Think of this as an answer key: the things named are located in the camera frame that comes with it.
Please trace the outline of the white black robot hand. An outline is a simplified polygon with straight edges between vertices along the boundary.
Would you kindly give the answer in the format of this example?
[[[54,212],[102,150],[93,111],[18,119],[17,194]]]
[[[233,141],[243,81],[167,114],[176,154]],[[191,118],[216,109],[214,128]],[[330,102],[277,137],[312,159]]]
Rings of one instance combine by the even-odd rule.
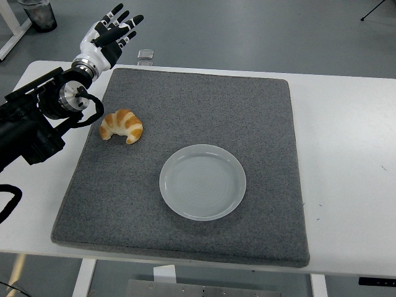
[[[91,26],[80,43],[80,54],[74,62],[88,64],[94,76],[99,77],[117,63],[124,47],[136,36],[134,28],[143,19],[142,15],[129,18],[129,11],[119,3]]]

